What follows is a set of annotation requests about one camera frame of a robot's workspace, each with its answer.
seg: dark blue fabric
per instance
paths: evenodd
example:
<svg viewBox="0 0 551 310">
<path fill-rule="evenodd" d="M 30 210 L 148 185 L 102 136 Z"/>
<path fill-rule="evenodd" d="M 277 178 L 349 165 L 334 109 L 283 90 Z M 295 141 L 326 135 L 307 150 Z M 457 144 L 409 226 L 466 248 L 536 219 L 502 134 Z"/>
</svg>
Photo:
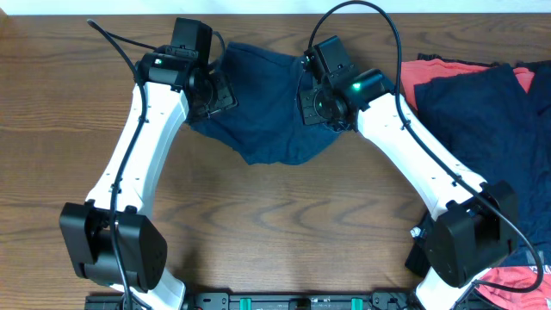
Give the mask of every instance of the dark blue fabric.
<svg viewBox="0 0 551 310">
<path fill-rule="evenodd" d="M 502 65 L 435 78 L 416 86 L 415 97 L 419 120 L 451 153 L 489 183 L 513 187 L 519 228 L 551 263 L 551 69 L 538 70 L 529 94 Z M 519 245 L 504 265 L 533 264 Z"/>
<path fill-rule="evenodd" d="M 537 72 L 542 67 L 549 67 L 551 66 L 551 60 L 544 60 L 544 61 L 536 61 L 532 63 L 525 63 L 525 62 L 518 62 L 518 67 L 528 68 L 528 70 L 532 72 Z"/>
<path fill-rule="evenodd" d="M 339 133 L 324 125 L 304 126 L 297 106 L 304 76 L 302 58 L 231 42 L 221 70 L 238 99 L 236 108 L 192 128 L 239 152 L 247 164 L 302 164 L 322 152 Z"/>
</svg>

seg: red cloth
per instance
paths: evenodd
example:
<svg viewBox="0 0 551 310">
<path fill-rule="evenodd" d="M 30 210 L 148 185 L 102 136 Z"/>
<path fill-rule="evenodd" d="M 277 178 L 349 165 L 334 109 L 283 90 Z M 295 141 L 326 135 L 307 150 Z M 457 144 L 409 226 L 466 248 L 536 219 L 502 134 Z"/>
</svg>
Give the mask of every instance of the red cloth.
<svg viewBox="0 0 551 310">
<path fill-rule="evenodd" d="M 415 85 L 425 84 L 433 78 L 449 78 L 458 74 L 476 73 L 488 70 L 490 67 L 481 65 L 465 65 L 460 63 L 443 62 L 440 59 L 415 60 L 402 63 L 401 81 L 406 92 L 406 100 L 416 109 L 415 103 Z M 528 92 L 534 72 L 527 68 L 513 69 L 518 82 L 523 86 L 524 91 Z"/>
<path fill-rule="evenodd" d="M 488 271 L 481 280 L 513 288 L 526 288 L 536 280 L 534 267 L 498 267 Z M 542 285 L 527 294 L 505 292 L 480 285 L 478 291 L 494 304 L 509 310 L 551 309 L 551 267 L 544 266 Z"/>
</svg>

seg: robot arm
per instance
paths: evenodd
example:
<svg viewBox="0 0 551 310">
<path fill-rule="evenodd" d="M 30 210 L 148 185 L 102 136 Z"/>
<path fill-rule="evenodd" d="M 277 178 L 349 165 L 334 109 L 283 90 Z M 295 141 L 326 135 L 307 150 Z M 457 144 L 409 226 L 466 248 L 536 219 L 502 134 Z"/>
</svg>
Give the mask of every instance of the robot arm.
<svg viewBox="0 0 551 310">
<path fill-rule="evenodd" d="M 484 178 L 472 172 L 438 142 L 411 112 L 406 101 L 400 96 L 402 111 L 411 121 L 413 130 L 423 142 L 448 166 L 452 167 L 463 180 L 474 189 L 482 191 Z M 367 140 L 379 147 L 419 193 L 433 220 L 448 211 L 450 201 L 463 203 L 472 198 L 463 187 L 454 184 L 452 178 L 438 166 L 404 129 L 398 117 L 394 96 L 383 95 L 369 104 L 369 108 L 358 115 L 358 131 Z M 473 280 L 483 276 L 481 271 Z M 462 296 L 468 285 L 462 288 L 449 286 L 430 269 L 427 277 L 416 289 L 416 296 L 427 309 L 450 309 Z"/>
<path fill-rule="evenodd" d="M 121 192 L 117 200 L 117 211 L 124 212 L 127 206 L 136 207 L 138 215 L 152 217 L 155 190 L 158 178 L 166 160 L 178 128 L 189 113 L 188 100 L 183 91 L 175 92 L 170 85 L 147 82 L 144 85 L 147 98 L 147 121 L 128 159 L 122 176 Z M 96 186 L 86 197 L 94 201 L 94 207 L 109 210 L 111 184 L 121 164 L 124 152 L 141 114 L 141 96 L 138 86 L 134 87 L 132 106 L 119 142 Z M 124 291 L 120 284 L 112 288 Z M 155 286 L 146 293 L 131 288 L 133 295 L 153 309 L 180 309 L 185 295 L 185 285 L 177 280 L 166 268 Z"/>
</svg>

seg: wood grain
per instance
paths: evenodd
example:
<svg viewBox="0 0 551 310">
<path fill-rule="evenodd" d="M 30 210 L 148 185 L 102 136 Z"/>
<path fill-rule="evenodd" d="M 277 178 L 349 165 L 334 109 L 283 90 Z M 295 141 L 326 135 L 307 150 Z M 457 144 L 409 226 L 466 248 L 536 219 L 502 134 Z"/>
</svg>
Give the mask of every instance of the wood grain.
<svg viewBox="0 0 551 310">
<path fill-rule="evenodd" d="M 306 48 L 315 15 L 196 15 L 240 41 L 280 53 Z M 175 16 L 98 16 L 152 45 Z M 417 53 L 479 62 L 549 59 L 549 15 L 393 15 L 404 59 Z M 105 168 L 127 118 L 133 82 L 84 16 L 10 17 L 0 34 L 0 308 L 82 308 L 58 227 Z M 393 37 L 377 15 L 332 16 L 363 68 L 395 71 Z M 144 52 L 124 46 L 132 59 Z M 213 56 L 220 52 L 213 44 Z M 187 283 L 236 292 L 413 288 L 403 267 L 418 195 L 376 147 L 353 133 L 301 166 L 248 166 L 220 142 L 182 127 L 158 185 L 154 223 L 168 267 Z"/>
</svg>

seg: black cable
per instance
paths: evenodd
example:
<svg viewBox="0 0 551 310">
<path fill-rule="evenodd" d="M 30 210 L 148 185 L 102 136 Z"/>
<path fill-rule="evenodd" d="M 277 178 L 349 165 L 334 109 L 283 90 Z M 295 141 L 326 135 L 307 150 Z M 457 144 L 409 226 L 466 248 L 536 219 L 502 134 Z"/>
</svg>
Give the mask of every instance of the black cable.
<svg viewBox="0 0 551 310">
<path fill-rule="evenodd" d="M 109 208 L 109 227 L 111 231 L 111 244 L 113 246 L 113 252 L 115 254 L 115 260 L 117 262 L 117 265 L 119 266 L 119 271 L 121 273 L 122 278 L 122 286 L 124 287 L 124 295 L 126 297 L 124 300 L 125 308 L 128 308 L 128 305 L 130 305 L 130 308 L 132 308 L 132 292 L 130 291 L 130 287 L 128 285 L 128 279 L 127 279 L 127 273 L 126 269 L 124 268 L 124 263 L 122 262 L 121 257 L 121 249 L 119 247 L 118 242 L 118 236 L 117 236 L 117 226 L 116 226 L 116 205 L 117 205 L 117 195 L 119 194 L 119 189 L 121 187 L 121 179 L 122 179 L 122 173 L 124 172 L 124 169 L 127 165 L 128 159 L 130 158 L 130 154 L 132 153 L 132 149 L 134 148 L 134 145 L 136 144 L 136 140 L 138 139 L 139 132 L 141 131 L 141 128 L 144 126 L 145 123 L 145 117 L 147 115 L 147 99 L 145 97 L 145 90 L 144 90 L 144 83 L 141 80 L 141 77 L 139 76 L 138 72 L 136 71 L 136 68 L 132 64 L 132 61 L 128 56 L 124 53 L 124 51 L 121 49 L 121 47 L 111 38 L 111 36 L 103 30 L 96 22 L 89 19 L 87 23 L 95 30 L 97 30 L 100 34 L 103 35 L 103 37 L 111 43 L 111 45 L 117 50 L 117 52 L 120 54 L 120 56 L 124 59 L 124 61 L 127 63 L 128 67 L 130 68 L 130 71 L 132 71 L 134 81 L 138 85 L 139 93 L 141 94 L 141 115 L 138 119 L 138 126 L 136 127 L 136 131 L 134 131 L 134 135 L 132 136 L 130 143 L 128 144 L 127 151 L 124 153 L 124 156 L 121 160 L 121 165 L 119 166 L 119 170 L 117 171 L 117 174 L 115 176 L 115 180 L 113 184 L 111 185 L 111 202 L 110 202 L 110 208 Z"/>
<path fill-rule="evenodd" d="M 536 268 L 537 268 L 536 280 L 534 281 L 534 283 L 532 283 L 530 286 L 528 286 L 526 288 L 513 288 L 513 287 L 508 287 L 508 286 L 505 286 L 505 285 L 501 285 L 501 284 L 497 284 L 497 283 L 493 283 L 493 282 L 481 281 L 481 280 L 474 280 L 473 284 L 474 285 L 486 285 L 486 286 L 491 287 L 491 288 L 497 288 L 497 289 L 501 289 L 501 290 L 504 290 L 504 291 L 507 291 L 507 292 L 512 292 L 512 293 L 529 293 L 529 292 L 532 292 L 532 291 L 536 290 L 543 282 L 543 264 L 542 264 L 542 260 L 540 259 L 540 256 L 537 255 L 536 249 L 534 249 L 534 246 L 529 242 L 529 240 L 526 238 L 526 236 L 524 236 L 524 234 L 515 226 L 515 224 L 513 224 L 499 210 L 497 210 L 487 199 L 482 197 L 475 189 L 473 189 L 468 184 L 466 184 L 461 179 L 461 176 L 456 175 L 434 152 L 432 152 L 430 150 L 430 148 L 417 136 L 415 131 L 412 129 L 412 125 L 411 125 L 410 121 L 406 119 L 406 116 L 404 115 L 404 112 L 402 111 L 402 107 L 401 107 L 401 104 L 400 104 L 400 101 L 399 101 L 399 83 L 400 83 L 401 64 L 402 64 L 402 46 L 400 44 L 398 30 L 396 29 L 396 26 L 394 25 L 393 20 L 390 18 L 390 16 L 388 16 L 388 14 L 384 10 L 382 10 L 378 6 L 376 6 L 372 3 L 369 3 L 369 2 L 365 2 L 365 1 L 347 1 L 347 2 L 344 2 L 344 3 L 340 3 L 339 5 L 334 7 L 333 9 L 330 9 L 329 12 L 325 13 L 325 15 L 323 15 L 323 17 L 321 17 L 318 24 L 314 28 L 314 30 L 312 32 L 312 35 L 310 36 L 310 40 L 308 42 L 308 48 L 312 47 L 313 38 L 316 35 L 316 32 L 318 31 L 319 26 L 321 26 L 321 23 L 329 15 L 331 15 L 334 11 L 336 11 L 336 10 L 338 10 L 338 9 L 344 7 L 344 6 L 351 5 L 351 4 L 366 5 L 366 6 L 370 7 L 371 9 L 376 10 L 377 12 L 379 12 L 385 18 L 385 20 L 387 20 L 388 25 L 393 30 L 394 39 L 396 40 L 396 49 L 397 49 L 397 52 L 398 52 L 398 59 L 397 59 L 397 66 L 396 66 L 396 84 L 394 85 L 394 98 L 395 98 L 395 101 L 396 101 L 396 109 L 398 110 L 398 115 L 399 115 L 399 118 L 402 120 L 404 128 L 407 129 L 408 133 L 419 144 L 419 146 L 421 146 L 421 148 L 427 153 L 427 155 L 429 155 L 429 157 L 432 158 L 432 160 L 434 160 L 444 171 L 446 171 L 446 173 L 457 184 L 461 185 L 469 194 L 473 195 L 476 200 L 481 202 L 486 208 L 490 209 L 490 211 L 492 211 L 492 213 L 497 215 L 510 228 L 512 228 L 512 230 L 514 230 L 515 233 L 518 234 L 520 239 L 522 239 L 523 242 L 528 247 L 530 253 L 534 257 L 534 260 L 536 261 Z"/>
<path fill-rule="evenodd" d="M 110 33 L 108 31 L 105 32 L 106 34 L 108 34 L 111 38 L 115 38 L 117 40 L 121 40 L 123 42 L 126 42 L 126 43 L 129 43 L 129 44 L 133 44 L 137 47 L 143 47 L 143 48 L 149 48 L 149 49 L 152 49 L 153 51 L 156 50 L 157 48 L 154 47 L 154 46 L 150 46 L 150 45 L 147 45 L 147 44 L 144 44 L 144 43 L 139 43 L 135 40 L 130 40 L 130 39 L 127 39 L 127 38 L 124 38 L 124 37 L 121 37 L 117 34 L 113 34 L 113 33 Z"/>
<path fill-rule="evenodd" d="M 117 302 L 116 309 L 119 309 L 119 307 L 122 306 L 124 300 L 126 299 L 125 297 L 126 296 L 124 294 L 121 296 L 121 299 L 119 300 L 119 302 Z M 140 307 L 142 307 L 143 310 L 152 309 L 149 305 L 146 305 L 140 298 L 138 298 L 138 296 L 132 296 L 132 297 L 133 297 L 133 301 L 135 301 Z"/>
</svg>

